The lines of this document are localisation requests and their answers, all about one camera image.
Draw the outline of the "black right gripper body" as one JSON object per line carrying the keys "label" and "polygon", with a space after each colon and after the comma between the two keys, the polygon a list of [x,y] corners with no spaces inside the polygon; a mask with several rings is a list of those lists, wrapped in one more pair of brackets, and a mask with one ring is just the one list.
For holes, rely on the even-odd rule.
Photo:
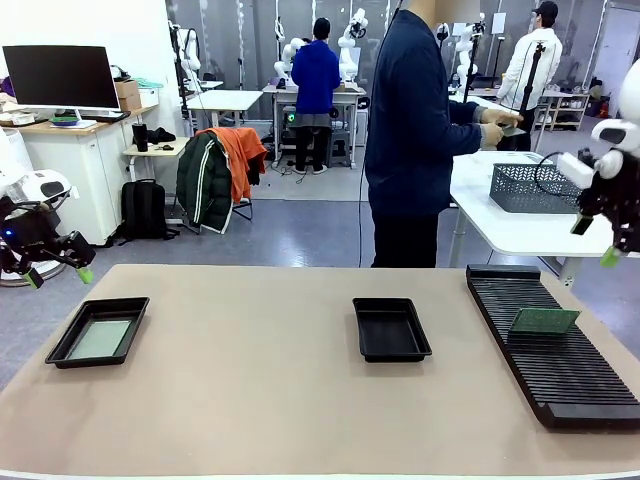
{"label": "black right gripper body", "polygon": [[594,164],[591,184],[579,197],[580,213],[604,215],[614,228],[639,227],[639,159],[607,152]]}

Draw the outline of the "person's right hand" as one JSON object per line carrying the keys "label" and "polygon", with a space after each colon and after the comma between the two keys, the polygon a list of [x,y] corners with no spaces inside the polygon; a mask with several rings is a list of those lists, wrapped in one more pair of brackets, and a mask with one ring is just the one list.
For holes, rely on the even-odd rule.
{"label": "person's right hand", "polygon": [[496,149],[504,136],[502,127],[496,123],[484,123],[480,127],[482,131],[481,148],[483,150]]}

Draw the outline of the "person's left hand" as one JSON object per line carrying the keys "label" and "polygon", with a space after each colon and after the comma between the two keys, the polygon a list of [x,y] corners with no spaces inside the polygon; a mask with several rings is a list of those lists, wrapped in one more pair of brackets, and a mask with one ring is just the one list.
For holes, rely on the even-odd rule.
{"label": "person's left hand", "polygon": [[501,109],[485,109],[481,114],[483,124],[496,124],[500,127],[517,127],[523,120],[517,112]]}

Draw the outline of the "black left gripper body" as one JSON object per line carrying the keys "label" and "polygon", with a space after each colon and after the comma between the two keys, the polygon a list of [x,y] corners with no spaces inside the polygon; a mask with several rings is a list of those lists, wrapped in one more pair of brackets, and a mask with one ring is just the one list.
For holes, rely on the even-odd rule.
{"label": "black left gripper body", "polygon": [[1,200],[1,239],[28,260],[55,259],[58,215],[42,202]]}

